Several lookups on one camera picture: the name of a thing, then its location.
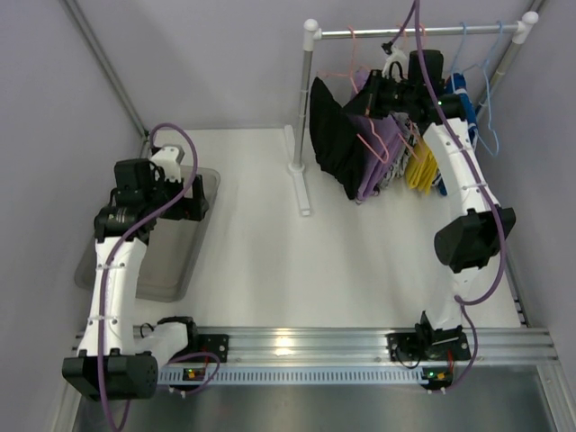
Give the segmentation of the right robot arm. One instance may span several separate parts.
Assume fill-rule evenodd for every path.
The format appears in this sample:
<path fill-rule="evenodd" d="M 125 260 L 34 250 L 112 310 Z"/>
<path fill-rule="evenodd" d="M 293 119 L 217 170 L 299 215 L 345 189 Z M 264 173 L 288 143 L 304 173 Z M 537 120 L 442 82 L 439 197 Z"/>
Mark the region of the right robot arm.
<path fill-rule="evenodd" d="M 506 239 L 516 223 L 491 191 L 475 154 L 472 124 L 463 91 L 444 82 L 444 59 L 433 49 L 410 54 L 406 76 L 370 70 L 345 113 L 366 121 L 405 114 L 436 161 L 446 190 L 451 220 L 434 236 L 438 261 L 450 279 L 434 295 L 410 336 L 396 342 L 393 358 L 470 360 L 464 335 L 468 308 L 486 302 L 505 275 Z"/>

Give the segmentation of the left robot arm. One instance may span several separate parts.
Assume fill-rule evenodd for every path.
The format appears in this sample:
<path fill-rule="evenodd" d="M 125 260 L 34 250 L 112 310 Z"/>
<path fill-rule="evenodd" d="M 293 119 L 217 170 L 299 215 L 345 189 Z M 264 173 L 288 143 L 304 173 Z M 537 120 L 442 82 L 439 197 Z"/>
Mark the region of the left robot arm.
<path fill-rule="evenodd" d="M 110 201 L 94 219 L 94 290 L 84 335 L 63 360 L 63 378 L 92 401 L 151 398 L 158 370 L 196 347 L 191 317 L 161 319 L 134 337 L 132 313 L 140 267 L 159 219 L 201 221 L 209 209 L 198 175 L 182 177 L 178 156 L 118 162 Z"/>

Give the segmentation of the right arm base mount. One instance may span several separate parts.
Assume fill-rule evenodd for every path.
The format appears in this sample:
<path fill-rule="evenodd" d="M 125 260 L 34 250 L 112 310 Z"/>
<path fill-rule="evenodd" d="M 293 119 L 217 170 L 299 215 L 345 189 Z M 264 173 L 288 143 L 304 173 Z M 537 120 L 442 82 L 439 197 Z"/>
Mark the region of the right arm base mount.
<path fill-rule="evenodd" d="M 421 362 L 467 361 L 472 358 L 465 334 L 448 334 L 425 339 L 415 331 L 392 333 L 387 337 L 390 358 L 408 367 Z"/>

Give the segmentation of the pink hanger of black trousers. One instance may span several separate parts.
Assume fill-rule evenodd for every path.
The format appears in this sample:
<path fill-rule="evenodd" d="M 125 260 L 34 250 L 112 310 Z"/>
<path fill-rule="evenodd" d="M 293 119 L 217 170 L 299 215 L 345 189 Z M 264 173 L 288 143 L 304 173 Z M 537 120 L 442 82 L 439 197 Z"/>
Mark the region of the pink hanger of black trousers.
<path fill-rule="evenodd" d="M 329 77 L 334 77 L 334 78 L 342 78 L 342 79 L 346 79 L 351 83 L 351 86 L 355 86 L 355 76 L 354 73 L 348 73 L 348 74 L 344 74 L 344 73 L 336 73 L 336 72 L 324 72 L 324 71 L 318 71 L 317 72 L 317 77 L 325 79 L 325 78 L 329 78 Z"/>

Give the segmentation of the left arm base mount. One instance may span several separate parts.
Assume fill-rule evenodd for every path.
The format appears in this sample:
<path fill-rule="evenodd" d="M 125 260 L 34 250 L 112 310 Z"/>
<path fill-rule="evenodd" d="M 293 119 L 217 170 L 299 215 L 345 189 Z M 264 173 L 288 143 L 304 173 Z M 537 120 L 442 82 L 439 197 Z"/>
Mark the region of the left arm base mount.
<path fill-rule="evenodd" d="M 201 333 L 196 340 L 178 353 L 185 362 L 216 363 L 217 360 L 206 353 L 216 356 L 221 363 L 228 361 L 230 336 L 224 333 Z"/>

